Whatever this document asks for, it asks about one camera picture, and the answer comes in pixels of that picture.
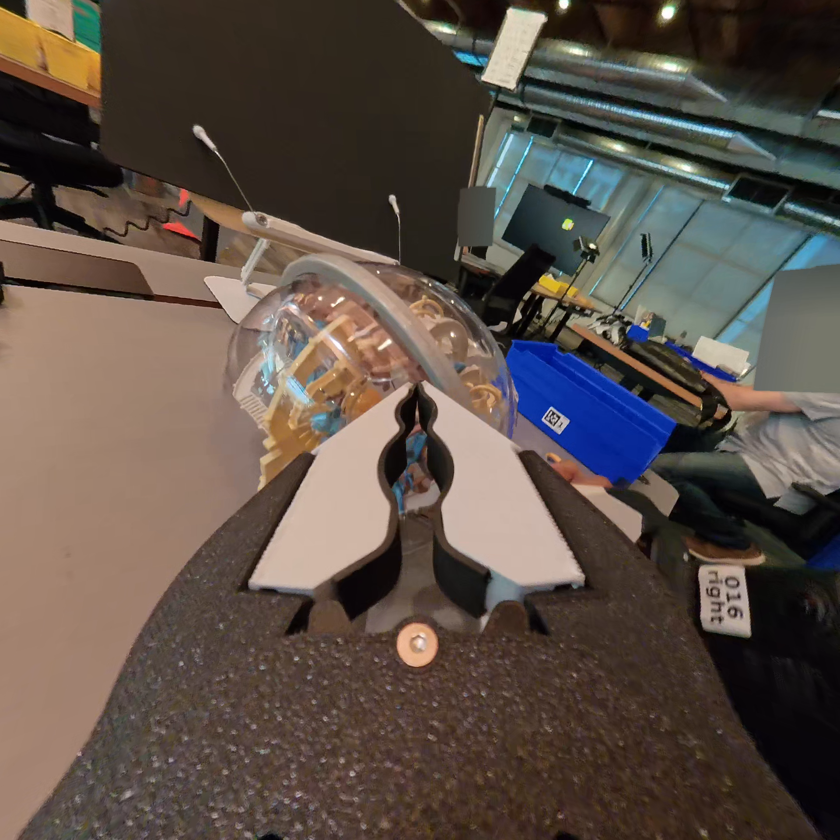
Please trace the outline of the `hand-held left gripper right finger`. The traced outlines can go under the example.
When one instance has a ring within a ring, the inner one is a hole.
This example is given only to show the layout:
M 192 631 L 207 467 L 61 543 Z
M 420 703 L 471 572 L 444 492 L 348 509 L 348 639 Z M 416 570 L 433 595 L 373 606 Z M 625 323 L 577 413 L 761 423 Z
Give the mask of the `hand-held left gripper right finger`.
M 473 617 L 533 593 L 585 586 L 585 573 L 518 447 L 430 384 L 417 386 L 427 471 L 439 495 L 433 568 Z

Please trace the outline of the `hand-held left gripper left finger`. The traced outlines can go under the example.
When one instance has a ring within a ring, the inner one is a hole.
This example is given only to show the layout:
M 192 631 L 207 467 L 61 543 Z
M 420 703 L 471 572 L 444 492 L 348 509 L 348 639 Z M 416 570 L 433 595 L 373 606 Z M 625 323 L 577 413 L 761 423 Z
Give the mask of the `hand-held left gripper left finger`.
M 336 601 L 348 618 L 395 588 L 402 570 L 394 484 L 416 422 L 404 385 L 322 444 L 248 579 L 251 591 Z

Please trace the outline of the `clear plastic maze ball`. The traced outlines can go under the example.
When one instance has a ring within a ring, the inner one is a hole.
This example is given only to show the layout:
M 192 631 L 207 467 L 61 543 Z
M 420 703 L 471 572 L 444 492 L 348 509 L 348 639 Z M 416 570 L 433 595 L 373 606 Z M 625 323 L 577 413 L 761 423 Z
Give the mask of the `clear plastic maze ball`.
M 518 395 L 482 303 L 403 266 L 333 255 L 255 288 L 224 379 L 259 435 L 258 489 L 404 385 L 430 383 L 512 438 Z

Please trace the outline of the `person's right hand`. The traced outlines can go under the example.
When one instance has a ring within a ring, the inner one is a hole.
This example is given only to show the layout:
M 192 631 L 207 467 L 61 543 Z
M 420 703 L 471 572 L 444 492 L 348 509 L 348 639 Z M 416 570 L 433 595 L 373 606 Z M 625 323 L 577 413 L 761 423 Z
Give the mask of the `person's right hand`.
M 564 480 L 576 486 L 612 488 L 613 484 L 603 476 L 591 475 L 583 470 L 576 462 L 569 459 L 554 459 L 551 461 L 553 470 Z

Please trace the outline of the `black bag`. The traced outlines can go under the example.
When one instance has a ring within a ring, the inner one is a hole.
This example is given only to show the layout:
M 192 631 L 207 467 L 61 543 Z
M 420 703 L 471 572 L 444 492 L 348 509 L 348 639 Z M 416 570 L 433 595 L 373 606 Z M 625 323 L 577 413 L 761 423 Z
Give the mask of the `black bag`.
M 699 424 L 724 425 L 731 409 L 718 388 L 709 383 L 687 359 L 664 343 L 629 340 L 626 348 L 631 356 L 660 373 L 684 390 L 700 398 Z

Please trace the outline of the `black office chair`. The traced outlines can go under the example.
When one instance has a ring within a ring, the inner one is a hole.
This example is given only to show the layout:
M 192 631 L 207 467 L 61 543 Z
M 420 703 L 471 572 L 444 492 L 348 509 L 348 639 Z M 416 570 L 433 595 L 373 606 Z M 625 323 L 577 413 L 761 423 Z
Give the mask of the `black office chair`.
M 114 242 L 83 216 L 59 206 L 54 193 L 55 187 L 64 186 L 107 197 L 103 187 L 121 186 L 122 170 L 99 151 L 1 121 L 1 163 L 2 172 L 22 178 L 31 188 L 28 198 L 20 193 L 2 198 L 3 221 L 27 218 L 42 229 L 54 230 L 58 224 L 85 237 Z
M 508 329 L 529 290 L 553 266 L 555 255 L 537 245 L 529 246 L 522 256 L 498 280 L 495 280 L 478 305 L 478 315 L 488 328 L 504 324 Z

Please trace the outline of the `white paper stack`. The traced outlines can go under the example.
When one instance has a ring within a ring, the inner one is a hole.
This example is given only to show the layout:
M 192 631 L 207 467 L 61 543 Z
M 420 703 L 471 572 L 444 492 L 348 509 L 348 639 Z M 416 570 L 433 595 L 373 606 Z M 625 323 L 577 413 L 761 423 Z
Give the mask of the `white paper stack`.
M 725 371 L 736 379 L 749 373 L 749 352 L 734 345 L 701 336 L 691 355 L 714 370 Z

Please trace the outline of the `black monitor screen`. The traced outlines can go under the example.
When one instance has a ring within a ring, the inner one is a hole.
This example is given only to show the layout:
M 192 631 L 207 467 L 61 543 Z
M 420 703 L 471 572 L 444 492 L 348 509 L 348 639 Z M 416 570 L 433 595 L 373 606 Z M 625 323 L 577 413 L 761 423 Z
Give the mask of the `black monitor screen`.
M 538 246 L 553 255 L 554 269 L 572 277 L 583 259 L 576 243 L 581 238 L 588 244 L 596 243 L 610 219 L 607 214 L 529 184 L 500 238 L 521 251 Z

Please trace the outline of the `black backdrop board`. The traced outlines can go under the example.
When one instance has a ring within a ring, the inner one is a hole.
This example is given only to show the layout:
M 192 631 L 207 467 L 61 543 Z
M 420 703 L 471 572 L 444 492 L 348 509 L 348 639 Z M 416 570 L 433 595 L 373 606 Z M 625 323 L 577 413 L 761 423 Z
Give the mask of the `black backdrop board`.
M 101 2 L 111 162 L 438 280 L 489 107 L 398 2 Z

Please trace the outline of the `white paper sign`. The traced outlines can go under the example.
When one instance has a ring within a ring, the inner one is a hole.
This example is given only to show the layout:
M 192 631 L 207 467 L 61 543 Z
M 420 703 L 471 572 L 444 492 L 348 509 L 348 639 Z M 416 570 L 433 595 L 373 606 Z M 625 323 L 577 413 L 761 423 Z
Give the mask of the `white paper sign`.
M 510 7 L 502 20 L 480 81 L 515 91 L 549 17 L 524 7 Z

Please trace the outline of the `wooden workbench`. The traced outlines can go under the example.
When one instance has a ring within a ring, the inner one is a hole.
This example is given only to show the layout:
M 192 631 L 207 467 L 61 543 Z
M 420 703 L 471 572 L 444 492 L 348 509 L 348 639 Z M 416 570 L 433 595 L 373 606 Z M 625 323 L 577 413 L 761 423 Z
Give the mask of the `wooden workbench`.
M 30 67 L 1 55 L 1 90 L 2 101 L 15 101 L 18 109 L 35 107 L 39 112 L 79 119 L 85 111 L 85 120 L 97 128 L 100 126 L 100 92 L 53 77 L 40 66 Z

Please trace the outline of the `small yellow bin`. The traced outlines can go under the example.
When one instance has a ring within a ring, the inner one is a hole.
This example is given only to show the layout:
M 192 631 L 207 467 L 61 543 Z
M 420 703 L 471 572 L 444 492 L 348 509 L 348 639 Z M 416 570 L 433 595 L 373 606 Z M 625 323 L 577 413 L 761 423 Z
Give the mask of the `small yellow bin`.
M 40 29 L 38 37 L 46 71 L 53 78 L 80 90 L 101 93 L 102 63 L 97 51 L 45 28 Z
M 1 7 L 1 56 L 32 69 L 46 68 L 40 27 L 4 7 Z

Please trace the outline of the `green box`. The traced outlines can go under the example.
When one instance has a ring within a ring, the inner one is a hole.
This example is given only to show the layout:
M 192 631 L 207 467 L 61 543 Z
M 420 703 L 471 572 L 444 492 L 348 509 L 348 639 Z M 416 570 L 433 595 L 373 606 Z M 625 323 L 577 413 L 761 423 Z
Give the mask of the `green box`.
M 75 41 L 101 53 L 101 8 L 98 1 L 74 0 L 72 5 L 73 35 Z

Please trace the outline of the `white sign card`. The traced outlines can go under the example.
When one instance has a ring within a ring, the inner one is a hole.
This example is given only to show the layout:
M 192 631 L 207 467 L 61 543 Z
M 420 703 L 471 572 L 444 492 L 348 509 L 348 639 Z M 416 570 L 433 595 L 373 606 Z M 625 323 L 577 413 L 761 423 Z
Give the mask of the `white sign card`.
M 72 1 L 25 1 L 26 17 L 39 27 L 75 41 Z

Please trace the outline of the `long spiral metal duct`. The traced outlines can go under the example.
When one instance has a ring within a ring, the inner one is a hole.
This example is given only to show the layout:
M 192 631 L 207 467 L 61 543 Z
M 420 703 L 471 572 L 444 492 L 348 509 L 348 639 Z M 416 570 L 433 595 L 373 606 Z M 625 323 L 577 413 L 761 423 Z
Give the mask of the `long spiral metal duct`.
M 575 148 L 838 235 L 838 87 L 809 102 L 687 59 L 541 38 L 498 101 Z

